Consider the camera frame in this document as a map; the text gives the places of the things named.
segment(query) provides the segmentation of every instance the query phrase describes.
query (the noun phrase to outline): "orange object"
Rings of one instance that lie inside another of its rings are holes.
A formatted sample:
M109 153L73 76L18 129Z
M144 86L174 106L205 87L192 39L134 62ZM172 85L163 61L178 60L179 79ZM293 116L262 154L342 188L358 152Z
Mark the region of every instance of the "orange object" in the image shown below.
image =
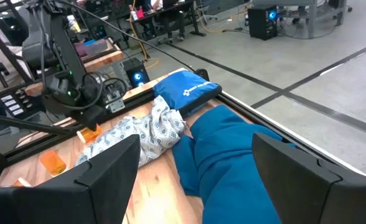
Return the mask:
M32 187L31 184L28 183L24 178L20 177L15 181L14 184L11 185L12 187Z
M101 128L98 124L96 125L96 131L92 131L88 128L77 131L78 138L81 139L84 144L96 140L97 136L99 136L100 134Z
M65 165L63 160L61 160L54 150L43 153L39 156L39 160L52 176L61 174L67 168L67 165Z

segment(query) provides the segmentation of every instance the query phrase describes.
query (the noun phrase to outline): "blue light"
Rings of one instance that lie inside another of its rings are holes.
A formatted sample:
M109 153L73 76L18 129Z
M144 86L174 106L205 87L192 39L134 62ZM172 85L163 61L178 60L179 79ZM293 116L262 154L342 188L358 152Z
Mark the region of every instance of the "blue light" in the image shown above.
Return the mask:
M277 12L272 10L269 12L269 19L274 20L277 17Z
M135 73L133 75L133 77L134 77L135 80L139 81L141 79L141 74L140 73Z

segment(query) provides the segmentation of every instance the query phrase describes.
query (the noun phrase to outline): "blue towel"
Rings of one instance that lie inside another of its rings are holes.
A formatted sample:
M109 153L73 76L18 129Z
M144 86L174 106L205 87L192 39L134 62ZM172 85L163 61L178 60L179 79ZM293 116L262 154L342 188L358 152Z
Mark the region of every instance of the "blue towel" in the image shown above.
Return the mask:
M254 133L279 141L264 126L248 124L226 106L203 114L173 147L181 185L202 198L202 223L281 223L256 169Z

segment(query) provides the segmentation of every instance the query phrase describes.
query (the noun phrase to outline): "blue bag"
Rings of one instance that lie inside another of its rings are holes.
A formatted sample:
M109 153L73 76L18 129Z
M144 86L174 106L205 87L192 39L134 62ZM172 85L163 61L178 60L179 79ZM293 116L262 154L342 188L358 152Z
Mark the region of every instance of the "blue bag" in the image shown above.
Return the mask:
M169 75L153 89L156 97L162 96L169 107L179 110L182 116L190 115L222 92L220 85L188 71Z

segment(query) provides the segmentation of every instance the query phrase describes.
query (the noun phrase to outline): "blue cloth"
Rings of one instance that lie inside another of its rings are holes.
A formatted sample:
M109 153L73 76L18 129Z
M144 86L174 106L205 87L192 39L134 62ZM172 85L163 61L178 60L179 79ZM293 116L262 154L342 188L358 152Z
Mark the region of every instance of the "blue cloth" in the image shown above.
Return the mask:
M202 198L202 223L281 223L256 169L254 133L282 140L264 126L248 124L224 105L203 114L173 147L181 185Z
M169 107L175 110L184 108L201 96L209 95L209 98L203 99L202 103L205 103L222 90L218 84L208 82L189 71L173 73L158 82L153 89L156 97L162 96Z

